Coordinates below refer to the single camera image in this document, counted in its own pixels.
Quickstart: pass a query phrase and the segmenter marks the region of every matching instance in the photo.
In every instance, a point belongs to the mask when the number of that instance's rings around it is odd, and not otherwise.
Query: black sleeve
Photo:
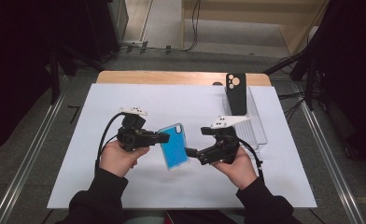
[[[236,196],[246,209],[245,223],[300,223],[292,214],[293,207],[282,196],[274,196],[257,178]]]
[[[78,192],[60,223],[122,223],[121,195],[128,180],[99,169],[88,190]]]

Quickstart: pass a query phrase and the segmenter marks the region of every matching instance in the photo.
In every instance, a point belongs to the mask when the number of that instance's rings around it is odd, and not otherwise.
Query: hand
[[[238,148],[232,164],[215,161],[212,165],[230,178],[233,184],[239,189],[246,188],[257,178],[252,161],[241,147]]]
[[[149,147],[139,147],[127,152],[119,141],[107,143],[102,153],[99,167],[119,177],[125,177],[130,168],[134,168],[137,159],[149,152]]]

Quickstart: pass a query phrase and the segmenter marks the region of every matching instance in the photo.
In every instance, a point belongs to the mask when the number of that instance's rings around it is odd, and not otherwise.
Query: blue phone case
[[[177,123],[159,130],[159,133],[169,133],[169,142],[161,143],[163,157],[165,158],[168,170],[173,170],[179,166],[189,163],[190,159],[186,155],[186,137],[183,125]]]

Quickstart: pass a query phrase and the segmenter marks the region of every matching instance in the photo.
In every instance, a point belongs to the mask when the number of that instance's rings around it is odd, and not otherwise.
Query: black phone case
[[[246,115],[246,74],[229,73],[226,75],[226,93],[234,116]]]

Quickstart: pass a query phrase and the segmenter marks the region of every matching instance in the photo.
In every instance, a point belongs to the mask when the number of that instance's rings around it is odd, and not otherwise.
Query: phone case
[[[246,115],[246,74],[227,74],[226,93],[232,115]]]
[[[168,143],[160,144],[168,170],[172,171],[190,162],[189,157],[186,155],[186,137],[181,123],[160,129],[159,133],[168,133],[170,135]]]

